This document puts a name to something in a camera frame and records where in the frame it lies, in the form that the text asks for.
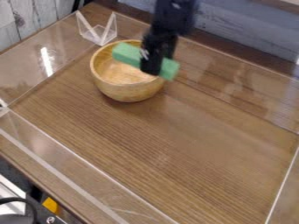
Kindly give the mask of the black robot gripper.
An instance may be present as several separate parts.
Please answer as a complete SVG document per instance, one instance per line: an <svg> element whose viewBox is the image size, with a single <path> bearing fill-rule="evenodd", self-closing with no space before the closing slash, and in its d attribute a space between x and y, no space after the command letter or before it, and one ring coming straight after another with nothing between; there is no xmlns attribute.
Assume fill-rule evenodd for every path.
<svg viewBox="0 0 299 224"><path fill-rule="evenodd" d="M140 48L140 70L150 75L161 71L164 56L173 57L177 38L194 23L197 0L156 0L153 20Z"/></svg>

